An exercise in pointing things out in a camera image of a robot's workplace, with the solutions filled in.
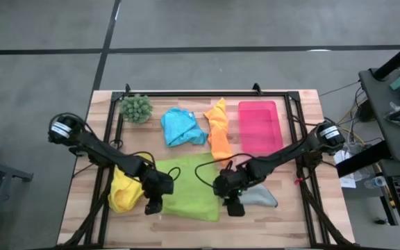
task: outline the yellow towel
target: yellow towel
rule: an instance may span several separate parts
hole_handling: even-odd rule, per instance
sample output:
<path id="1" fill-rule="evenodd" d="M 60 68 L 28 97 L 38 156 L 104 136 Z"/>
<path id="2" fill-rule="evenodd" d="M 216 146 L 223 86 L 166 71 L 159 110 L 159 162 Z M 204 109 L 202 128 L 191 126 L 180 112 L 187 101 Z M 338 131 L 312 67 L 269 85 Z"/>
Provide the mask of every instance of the yellow towel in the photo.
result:
<path id="1" fill-rule="evenodd" d="M 142 194 L 142 184 L 125 176 L 118 167 L 115 167 L 114 179 L 110 184 L 108 196 L 110 208 L 116 213 L 129 211 L 135 206 Z"/>
<path id="2" fill-rule="evenodd" d="M 226 116 L 226 102 L 221 98 L 215 106 L 205 113 L 211 128 L 208 141 L 211 145 L 211 154 L 215 160 L 232 156 L 231 146 L 226 135 L 228 134 L 228 117 Z M 229 160 L 221 161 L 223 166 Z"/>

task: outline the green towel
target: green towel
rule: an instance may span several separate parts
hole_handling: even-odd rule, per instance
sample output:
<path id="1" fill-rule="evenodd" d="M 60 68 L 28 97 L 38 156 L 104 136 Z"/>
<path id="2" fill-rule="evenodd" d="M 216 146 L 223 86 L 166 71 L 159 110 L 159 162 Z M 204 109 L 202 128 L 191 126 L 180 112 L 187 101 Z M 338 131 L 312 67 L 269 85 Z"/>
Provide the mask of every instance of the green towel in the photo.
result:
<path id="1" fill-rule="evenodd" d="M 218 222 L 220 215 L 219 197 L 214 195 L 211 187 L 202 183 L 194 173 L 201 163 L 213 161 L 210 153 L 157 161 L 157 170 L 167 173 L 173 167 L 180 167 L 181 173 L 174 182 L 174 193 L 163 195 L 163 213 L 181 217 Z M 177 176 L 177 170 L 171 176 Z M 219 175 L 215 164 L 199 168 L 198 174 L 207 183 L 212 184 Z"/>

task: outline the orange towel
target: orange towel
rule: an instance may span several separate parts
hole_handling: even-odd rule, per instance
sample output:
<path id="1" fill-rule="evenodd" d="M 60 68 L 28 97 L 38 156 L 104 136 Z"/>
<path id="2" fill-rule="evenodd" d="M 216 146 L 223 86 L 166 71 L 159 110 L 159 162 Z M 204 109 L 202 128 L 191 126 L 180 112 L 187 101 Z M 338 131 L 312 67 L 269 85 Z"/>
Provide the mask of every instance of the orange towel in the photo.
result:
<path id="1" fill-rule="evenodd" d="M 232 156 L 231 146 L 226 137 L 228 134 L 228 117 L 226 116 L 225 99 L 221 98 L 211 110 L 205 113 L 205 116 L 208 118 L 211 128 L 208 141 L 214 159 L 219 160 Z M 221 161 L 223 166 L 226 166 L 228 162 L 229 160 Z"/>

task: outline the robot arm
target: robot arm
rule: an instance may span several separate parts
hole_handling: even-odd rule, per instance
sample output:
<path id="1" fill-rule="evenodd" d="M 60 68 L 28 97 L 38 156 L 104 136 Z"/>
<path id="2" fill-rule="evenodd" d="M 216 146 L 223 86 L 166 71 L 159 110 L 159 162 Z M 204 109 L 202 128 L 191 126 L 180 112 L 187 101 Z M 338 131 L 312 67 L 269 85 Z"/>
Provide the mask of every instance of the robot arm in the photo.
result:
<path id="1" fill-rule="evenodd" d="M 301 141 L 270 156 L 250 158 L 236 165 L 235 170 L 230 167 L 221 170 L 212 185 L 214 193 L 225 199 L 224 205 L 230 216 L 243 216 L 244 208 L 238 199 L 242 191 L 262 183 L 276 167 L 296 157 L 305 156 L 308 165 L 317 164 L 322 159 L 322 153 L 334 154 L 343 147 L 344 142 L 335 124 L 322 122 Z"/>
<path id="2" fill-rule="evenodd" d="M 99 140 L 93 131 L 85 130 L 85 122 L 75 115 L 59 115 L 50 124 L 49 141 L 69 146 L 71 152 L 87 152 L 90 162 L 100 167 L 116 165 L 126 176 L 138 177 L 145 197 L 149 198 L 144 211 L 147 215 L 159 213 L 163 204 L 162 195 L 172 194 L 174 191 L 172 177 L 157 171 L 154 162 L 141 156 L 126 155 L 112 148 Z"/>

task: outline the wooden table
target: wooden table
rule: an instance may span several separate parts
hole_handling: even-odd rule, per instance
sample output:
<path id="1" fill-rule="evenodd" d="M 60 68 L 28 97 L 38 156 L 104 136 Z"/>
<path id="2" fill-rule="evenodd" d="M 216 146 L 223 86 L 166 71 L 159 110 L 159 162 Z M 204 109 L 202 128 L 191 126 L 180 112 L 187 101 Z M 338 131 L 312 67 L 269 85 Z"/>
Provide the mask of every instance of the wooden table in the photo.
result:
<path id="1" fill-rule="evenodd" d="M 316 90 L 299 90 L 303 114 L 306 123 L 318 123 L 323 120 L 322 107 Z M 88 124 L 99 138 L 103 137 L 111 91 L 96 91 L 93 94 L 87 117 Z M 238 103 L 240 101 L 272 100 L 276 102 L 280 119 L 283 144 L 291 144 L 290 129 L 282 97 L 226 97 L 226 112 L 229 118 L 228 140 L 233 152 L 239 153 L 240 137 L 238 129 Z M 153 114 L 151 119 L 140 126 L 124 123 L 122 139 L 126 153 L 146 150 L 156 160 L 179 157 L 185 154 L 205 153 L 210 151 L 208 144 L 204 146 L 190 143 L 167 148 L 160 124 L 162 115 L 172 107 L 188 109 L 195 113 L 200 127 L 208 132 L 208 120 L 203 113 L 210 110 L 219 97 L 151 97 Z M 111 138 L 115 134 L 116 109 Z M 324 156 L 332 162 L 332 157 Z M 75 171 L 88 165 L 88 160 L 77 160 Z M 73 181 L 69 191 L 64 219 L 58 243 L 68 240 L 80 226 L 87 215 L 97 168 L 92 167 L 79 174 Z M 245 206 L 244 217 L 229 217 L 223 207 L 220 222 L 203 222 L 175 215 L 145 215 L 144 206 L 147 200 L 143 197 L 132 211 L 116 214 L 109 212 L 104 247 L 308 247 L 308 234 L 301 193 L 294 184 L 296 178 L 294 161 L 276 168 L 274 173 L 263 183 L 278 200 L 277 208 L 262 206 Z M 317 168 L 317 179 L 324 210 L 346 239 L 354 241 L 351 225 L 345 206 L 342 189 L 336 169 L 328 165 Z M 313 221 L 317 239 L 320 239 L 317 216 L 313 213 Z M 96 220 L 94 235 L 98 235 L 99 221 Z"/>

